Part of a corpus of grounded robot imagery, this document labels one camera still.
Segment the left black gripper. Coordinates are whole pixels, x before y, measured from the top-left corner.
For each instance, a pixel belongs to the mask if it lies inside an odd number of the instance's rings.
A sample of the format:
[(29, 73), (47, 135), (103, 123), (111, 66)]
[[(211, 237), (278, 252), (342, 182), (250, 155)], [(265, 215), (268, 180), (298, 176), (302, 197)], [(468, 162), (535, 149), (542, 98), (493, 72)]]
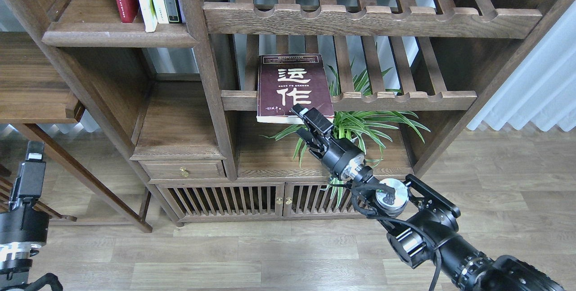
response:
[(0, 215), (1, 273), (20, 273), (31, 267), (31, 256), (45, 246), (49, 215), (33, 207), (41, 196), (45, 176), (45, 143), (29, 141), (10, 194), (8, 211)]

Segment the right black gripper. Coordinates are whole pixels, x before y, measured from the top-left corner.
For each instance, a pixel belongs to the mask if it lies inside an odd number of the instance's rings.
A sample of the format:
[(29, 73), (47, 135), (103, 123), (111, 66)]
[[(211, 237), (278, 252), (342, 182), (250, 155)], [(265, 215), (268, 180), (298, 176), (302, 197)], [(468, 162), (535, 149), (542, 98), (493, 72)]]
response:
[(317, 109), (296, 104), (291, 111), (294, 113), (292, 120), (303, 121), (308, 128), (299, 128), (296, 134), (334, 178), (343, 182), (374, 182), (373, 170), (365, 164), (365, 153), (349, 139), (335, 139), (333, 123)]

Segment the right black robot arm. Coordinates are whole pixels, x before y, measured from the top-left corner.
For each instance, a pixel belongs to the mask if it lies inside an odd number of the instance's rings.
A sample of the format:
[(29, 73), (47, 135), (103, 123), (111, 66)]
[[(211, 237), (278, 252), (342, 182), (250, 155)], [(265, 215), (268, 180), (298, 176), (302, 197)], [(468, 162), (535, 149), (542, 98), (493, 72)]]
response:
[(430, 290), (440, 271), (461, 291), (561, 291), (563, 287), (534, 266), (510, 255), (492, 260), (458, 234), (459, 208), (414, 175), (405, 180), (379, 180), (367, 166), (364, 152), (348, 139), (333, 137), (333, 124), (317, 109), (297, 104), (302, 119), (297, 135), (333, 177), (351, 192), (352, 205), (387, 230), (398, 257), (412, 268), (426, 260), (436, 266)]

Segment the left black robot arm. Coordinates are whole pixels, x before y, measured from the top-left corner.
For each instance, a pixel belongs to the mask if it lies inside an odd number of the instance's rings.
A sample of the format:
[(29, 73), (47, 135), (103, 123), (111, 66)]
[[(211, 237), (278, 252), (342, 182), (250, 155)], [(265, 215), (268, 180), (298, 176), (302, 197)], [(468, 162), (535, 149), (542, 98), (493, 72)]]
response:
[(32, 256), (45, 246), (49, 230), (47, 213), (33, 207), (41, 197), (45, 179), (45, 144), (30, 141), (26, 159), (20, 164), (6, 212), (0, 215), (1, 289), (3, 291), (38, 291), (50, 285), (53, 291), (63, 290), (55, 274), (47, 273), (35, 282), (27, 281)]

